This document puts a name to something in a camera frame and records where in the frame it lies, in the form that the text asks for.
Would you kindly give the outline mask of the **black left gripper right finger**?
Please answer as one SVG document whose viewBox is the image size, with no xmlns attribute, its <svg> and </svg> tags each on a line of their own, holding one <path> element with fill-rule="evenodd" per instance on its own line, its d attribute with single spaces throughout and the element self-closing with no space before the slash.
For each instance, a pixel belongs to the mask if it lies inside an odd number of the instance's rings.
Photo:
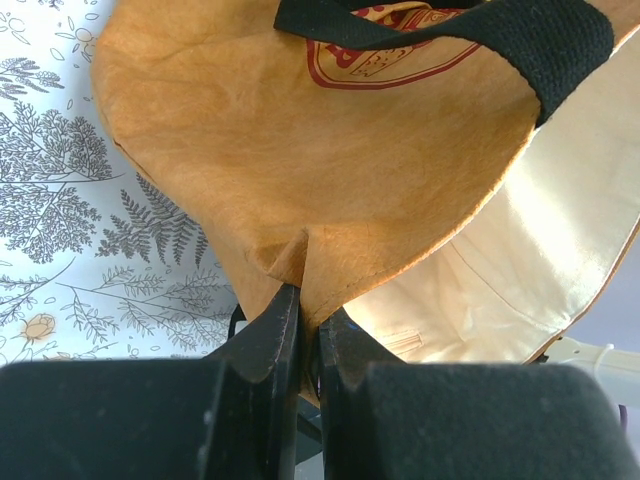
<svg viewBox="0 0 640 480">
<path fill-rule="evenodd" d="M 561 365 L 409 364 L 344 311 L 318 332 L 329 479 L 635 479 L 602 390 Z"/>
</svg>

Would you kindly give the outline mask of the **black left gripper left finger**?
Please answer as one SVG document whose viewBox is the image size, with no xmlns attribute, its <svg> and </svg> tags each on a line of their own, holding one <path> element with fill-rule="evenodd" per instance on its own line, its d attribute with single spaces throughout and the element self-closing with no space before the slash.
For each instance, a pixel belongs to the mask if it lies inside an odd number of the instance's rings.
<svg viewBox="0 0 640 480">
<path fill-rule="evenodd" d="M 299 292 L 203 359 L 1 370 L 5 479 L 290 479 Z"/>
</svg>

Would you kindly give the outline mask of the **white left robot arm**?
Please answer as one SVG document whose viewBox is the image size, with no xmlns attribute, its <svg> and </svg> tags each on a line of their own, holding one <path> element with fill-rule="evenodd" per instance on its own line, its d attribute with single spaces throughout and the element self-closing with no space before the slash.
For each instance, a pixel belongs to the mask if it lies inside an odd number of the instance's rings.
<svg viewBox="0 0 640 480">
<path fill-rule="evenodd" d="M 344 311 L 303 337 L 297 288 L 200 360 L 1 371 L 5 479 L 635 479 L 614 410 L 639 357 L 570 338 L 534 365 L 408 364 Z"/>
</svg>

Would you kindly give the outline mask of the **floral patterned table mat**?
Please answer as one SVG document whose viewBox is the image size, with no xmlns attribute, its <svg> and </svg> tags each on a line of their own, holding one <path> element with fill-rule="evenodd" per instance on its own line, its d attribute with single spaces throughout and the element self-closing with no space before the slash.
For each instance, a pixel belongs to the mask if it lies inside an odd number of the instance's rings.
<svg viewBox="0 0 640 480">
<path fill-rule="evenodd" d="M 100 124 L 109 1 L 1 5 L 1 361 L 204 356 L 236 305 L 200 227 Z"/>
</svg>

